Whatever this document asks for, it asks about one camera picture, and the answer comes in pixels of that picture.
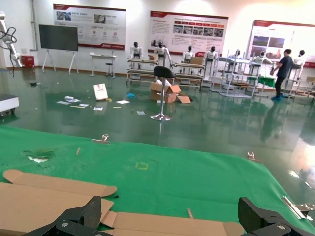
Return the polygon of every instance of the cable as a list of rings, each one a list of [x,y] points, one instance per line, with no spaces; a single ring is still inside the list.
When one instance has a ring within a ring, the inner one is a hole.
[[[11,40],[13,43],[16,43],[16,42],[17,42],[17,39],[16,39],[16,37],[14,37],[15,32],[16,32],[16,28],[15,28],[15,27],[12,27],[12,26],[9,27],[6,32],[1,31],[1,33],[3,33],[3,36],[0,37],[0,40],[2,40],[2,39],[4,39],[5,37],[9,36],[9,37],[11,37],[10,40]],[[11,62],[11,64],[12,64],[12,71],[9,72],[9,74],[12,74],[13,77],[14,77],[14,63],[13,63],[13,60],[12,60],[12,57],[11,57],[12,49],[9,48],[9,47],[6,48],[6,47],[4,47],[4,46],[2,46],[2,45],[0,45],[0,47],[3,48],[3,49],[6,49],[6,50],[9,50],[9,51],[10,51],[10,62]]]

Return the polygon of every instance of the stool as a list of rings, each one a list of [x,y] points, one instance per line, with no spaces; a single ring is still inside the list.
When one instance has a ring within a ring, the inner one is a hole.
[[[166,116],[163,114],[164,109],[164,95],[165,95],[165,78],[175,78],[175,75],[172,73],[172,71],[169,68],[166,68],[164,66],[156,66],[153,70],[154,76],[160,78],[163,78],[162,81],[162,92],[161,92],[161,112],[157,115],[150,116],[151,119],[159,120],[159,121],[168,121],[171,120],[169,116]]]
[[[106,77],[111,75],[113,76],[113,63],[106,63],[108,65],[108,72],[106,73]]]

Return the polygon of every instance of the green mat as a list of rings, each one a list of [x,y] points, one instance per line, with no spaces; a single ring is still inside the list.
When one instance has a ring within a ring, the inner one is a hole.
[[[0,126],[1,174],[7,169],[115,185],[113,211],[238,221],[238,199],[279,212],[315,233],[282,201],[286,192],[264,165],[236,156],[90,139]],[[36,163],[32,158],[46,158]]]

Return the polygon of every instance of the poster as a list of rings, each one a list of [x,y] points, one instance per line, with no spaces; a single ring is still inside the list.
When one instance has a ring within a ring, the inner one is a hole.
[[[315,25],[255,20],[249,41],[250,57],[266,52],[272,61],[280,61],[285,49],[292,50],[292,58],[304,50],[307,60],[304,67],[315,68],[314,39]]]
[[[81,47],[125,50],[125,9],[54,4],[54,21],[77,27]]]
[[[151,11],[149,52],[162,42],[170,54],[182,55],[192,46],[203,57],[212,46],[223,51],[228,17]]]

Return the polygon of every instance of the glossy floor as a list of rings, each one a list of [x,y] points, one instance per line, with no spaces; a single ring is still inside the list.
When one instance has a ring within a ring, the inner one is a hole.
[[[40,84],[31,87],[30,83],[35,81]],[[106,83],[112,102],[96,102],[92,85],[100,83]],[[14,78],[0,72],[0,93],[17,95],[20,100],[16,116],[5,117],[1,124],[88,138],[100,138],[107,133],[110,141],[141,142],[240,157],[252,151],[256,159],[264,161],[295,203],[315,204],[315,105],[312,99],[273,103],[268,98],[226,98],[206,88],[201,92],[184,88],[183,92],[193,102],[167,104],[165,113],[172,120],[161,123],[150,119],[150,115],[159,112],[160,105],[150,100],[148,83],[133,82],[127,86],[125,77],[112,80],[60,71],[16,71]],[[126,98],[128,93],[135,97]],[[79,109],[56,103],[65,96],[73,96],[89,106]],[[121,105],[116,103],[119,100],[130,103]],[[93,111],[94,106],[103,110]],[[145,115],[138,115],[137,111],[144,111]]]

